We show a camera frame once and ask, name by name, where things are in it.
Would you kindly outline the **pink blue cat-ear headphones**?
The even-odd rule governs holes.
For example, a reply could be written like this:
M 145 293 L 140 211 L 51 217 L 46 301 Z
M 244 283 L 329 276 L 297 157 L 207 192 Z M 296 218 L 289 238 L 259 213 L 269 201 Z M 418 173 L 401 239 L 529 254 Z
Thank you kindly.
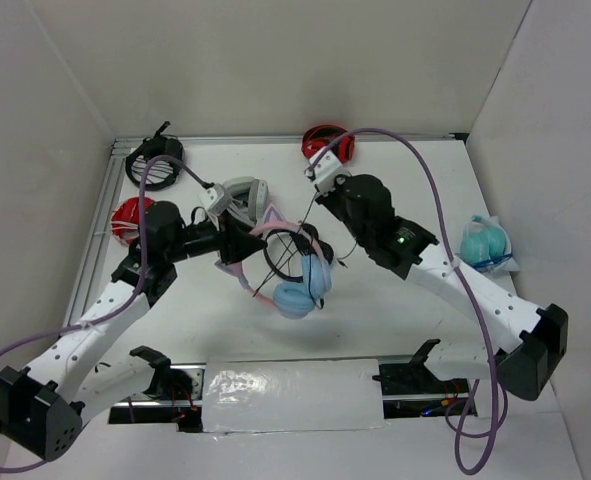
M 260 287 L 251 286 L 242 263 L 226 265 L 217 261 L 215 266 L 234 277 L 253 298 L 275 309 L 283 317 L 302 319 L 316 308 L 322 308 L 325 295 L 332 289 L 331 264 L 334 250 L 319 238 L 318 230 L 310 223 L 288 222 L 282 212 L 273 203 L 269 203 L 251 233 L 260 240 L 287 234 L 300 256 L 302 273 L 299 276 L 285 275 L 267 254 L 265 260 L 269 265 L 268 276 L 278 276 L 282 281 L 271 296 L 266 296 L 261 293 Z

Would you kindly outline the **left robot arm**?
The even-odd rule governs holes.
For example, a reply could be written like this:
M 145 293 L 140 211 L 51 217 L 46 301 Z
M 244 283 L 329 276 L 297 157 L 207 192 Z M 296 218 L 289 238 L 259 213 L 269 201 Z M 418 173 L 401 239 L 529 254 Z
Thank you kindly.
M 176 263 L 215 252 L 230 265 L 265 246 L 258 230 L 228 212 L 186 224 L 174 203 L 152 204 L 140 215 L 138 239 L 93 306 L 25 367 L 0 371 L 0 434 L 52 462 L 113 403 L 136 393 L 164 397 L 172 387 L 171 362 L 150 347 L 132 349 L 104 371 L 96 367 L 166 293 L 177 277 Z

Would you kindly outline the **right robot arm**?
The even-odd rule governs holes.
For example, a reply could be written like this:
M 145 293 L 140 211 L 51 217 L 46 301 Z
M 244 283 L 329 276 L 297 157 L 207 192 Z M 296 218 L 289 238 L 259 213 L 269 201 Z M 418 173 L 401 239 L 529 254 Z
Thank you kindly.
M 396 215 L 389 189 L 375 176 L 335 174 L 314 181 L 316 201 L 344 224 L 379 267 L 421 286 L 477 321 L 496 347 L 496 378 L 512 395 L 536 400 L 564 357 L 568 313 L 503 289 L 457 259 L 414 221 Z

